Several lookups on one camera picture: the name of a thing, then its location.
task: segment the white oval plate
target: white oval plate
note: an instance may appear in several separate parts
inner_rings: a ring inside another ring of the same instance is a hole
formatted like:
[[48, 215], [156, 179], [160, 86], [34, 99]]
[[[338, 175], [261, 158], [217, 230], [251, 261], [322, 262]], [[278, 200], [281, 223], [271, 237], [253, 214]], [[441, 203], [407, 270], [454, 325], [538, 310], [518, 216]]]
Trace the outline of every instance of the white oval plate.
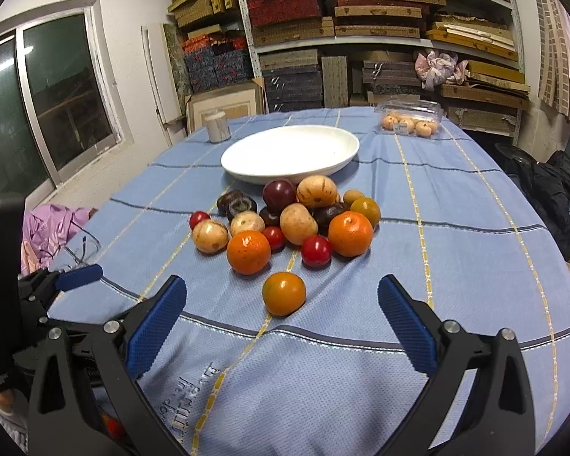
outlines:
[[308, 175], [331, 175], [359, 150], [350, 132], [323, 125], [289, 125], [254, 133], [231, 145], [222, 167], [234, 178], [263, 185], [277, 178], [297, 184]]

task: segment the window frame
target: window frame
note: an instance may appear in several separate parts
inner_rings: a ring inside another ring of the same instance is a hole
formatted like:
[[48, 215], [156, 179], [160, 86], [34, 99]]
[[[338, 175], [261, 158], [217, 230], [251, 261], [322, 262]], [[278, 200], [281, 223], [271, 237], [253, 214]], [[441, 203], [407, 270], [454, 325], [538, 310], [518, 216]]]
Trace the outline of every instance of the window frame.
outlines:
[[[73, 178], [78, 171], [123, 140], [122, 123], [119, 121], [119, 118], [122, 117], [121, 113], [123, 113], [123, 109], [122, 104], [120, 104], [120, 98], [117, 98], [116, 101], [114, 98], [114, 96], [117, 95], [117, 92], [115, 93], [116, 82], [113, 79], [114, 75], [111, 70], [109, 58], [106, 56], [107, 46], [105, 36], [103, 36], [103, 29], [101, 28], [99, 0], [72, 0], [71, 6], [68, 8], [63, 8], [64, 3], [67, 5], [67, 2], [60, 2], [38, 9], [32, 9], [0, 23], [0, 45], [14, 39], [16, 50], [14, 66], [16, 67], [17, 78], [19, 80], [19, 91], [21, 93], [30, 133], [34, 138], [38, 154], [42, 159], [48, 176], [45, 182], [40, 184], [40, 186], [27, 196], [26, 210], [40, 204], [56, 189]], [[63, 168], [57, 169], [49, 153], [32, 101], [32, 92], [25, 63], [23, 33], [28, 29], [45, 24], [46, 22], [73, 15], [84, 16], [87, 46], [89, 48], [93, 73], [95, 74], [95, 81], [99, 89], [103, 109], [108, 117], [111, 133], [106, 138], [100, 140], [96, 145], [76, 156]]]

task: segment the window pane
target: window pane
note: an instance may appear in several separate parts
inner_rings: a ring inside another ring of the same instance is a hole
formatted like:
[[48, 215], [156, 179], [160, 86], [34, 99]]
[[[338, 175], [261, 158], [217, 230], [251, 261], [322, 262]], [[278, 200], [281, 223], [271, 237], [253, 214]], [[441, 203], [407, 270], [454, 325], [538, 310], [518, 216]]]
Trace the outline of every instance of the window pane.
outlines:
[[11, 39], [0, 45], [0, 192], [28, 196], [47, 178], [25, 116]]
[[112, 132], [89, 53], [84, 15], [24, 31], [36, 115], [57, 169]]

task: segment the blue tablecloth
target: blue tablecloth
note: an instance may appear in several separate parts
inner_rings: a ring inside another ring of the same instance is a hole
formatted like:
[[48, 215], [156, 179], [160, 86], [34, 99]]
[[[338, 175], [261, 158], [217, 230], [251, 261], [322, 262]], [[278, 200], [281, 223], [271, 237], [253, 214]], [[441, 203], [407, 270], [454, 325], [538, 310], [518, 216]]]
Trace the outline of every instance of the blue tablecloth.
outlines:
[[[382, 220], [361, 257], [310, 271], [286, 249], [263, 272], [242, 277], [225, 254], [195, 249], [188, 218], [214, 213], [226, 188], [261, 204], [261, 187], [231, 179], [220, 157], [237, 139], [284, 124], [355, 133], [359, 154], [333, 179], [341, 193], [374, 198]], [[385, 135], [376, 125], [370, 108], [323, 109], [232, 121], [233, 138], [221, 144], [209, 143], [204, 129], [193, 133], [115, 194], [59, 254], [54, 268], [83, 259], [101, 264], [105, 278], [61, 297], [51, 316], [104, 321], [177, 274], [188, 303], [140, 385], [187, 451], [372, 455], [426, 382], [377, 304], [377, 283], [392, 273], [413, 298], [468, 331], [515, 330], [541, 447], [570, 412], [570, 274], [555, 242], [490, 156], [449, 121], [434, 140]], [[272, 318], [261, 286], [287, 268], [306, 283], [307, 302]], [[436, 442], [450, 437], [472, 375]]]

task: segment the bowl rim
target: bowl rim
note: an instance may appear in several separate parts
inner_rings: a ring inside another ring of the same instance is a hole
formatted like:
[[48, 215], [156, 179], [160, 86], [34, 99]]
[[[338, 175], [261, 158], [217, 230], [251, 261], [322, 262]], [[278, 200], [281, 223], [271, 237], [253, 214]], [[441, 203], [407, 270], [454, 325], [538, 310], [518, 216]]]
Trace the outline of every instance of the bowl rim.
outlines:
[[[231, 150], [235, 145], [237, 145], [241, 141], [244, 141], [248, 138], [252, 138], [256, 135], [266, 134], [266, 132], [271, 132], [272, 130], [295, 130], [295, 129], [302, 129], [302, 128], [308, 128], [308, 127], [313, 127], [313, 128], [321, 129], [321, 130], [328, 130], [328, 129], [334, 130], [334, 129], [336, 129], [336, 130], [339, 130], [343, 134], [343, 136], [348, 136], [348, 138], [354, 139], [354, 148], [351, 149], [352, 155], [350, 157], [342, 158], [337, 163], [333, 163], [333, 164], [330, 164], [328, 166], [315, 168], [315, 169], [312, 169], [310, 171], [309, 170], [298, 171], [295, 173], [266, 173], [266, 174], [265, 173], [263, 173], [263, 174], [245, 173], [245, 172], [235, 171], [233, 169], [229, 169], [226, 166], [224, 166], [224, 164], [223, 164], [223, 158], [226, 156], [226, 154], [229, 152], [229, 150]], [[344, 162], [348, 163], [359, 152], [359, 147], [360, 147], [360, 142], [359, 142], [359, 139], [357, 138], [357, 136], [354, 133], [348, 132], [347, 130], [342, 129], [340, 127], [334, 127], [334, 126], [330, 126], [330, 125], [309, 124], [309, 123], [298, 124], [298, 125], [285, 125], [285, 126], [281, 126], [281, 127], [274, 127], [274, 128], [270, 128], [267, 130], [262, 130], [261, 132], [252, 133], [251, 135], [248, 135], [247, 137], [243, 137], [241, 139], [238, 139], [231, 146], [229, 146], [228, 149], [226, 149], [224, 151], [224, 153], [222, 154], [222, 157], [220, 158], [220, 164], [222, 165], [223, 169], [225, 169], [228, 173], [231, 173], [232, 175], [254, 177], [254, 178], [291, 177], [291, 176], [299, 176], [300, 174], [304, 174], [304, 173], [314, 173], [316, 171], [324, 171], [324, 170], [334, 168], [334, 167], [336, 167], [336, 166], [338, 166]]]

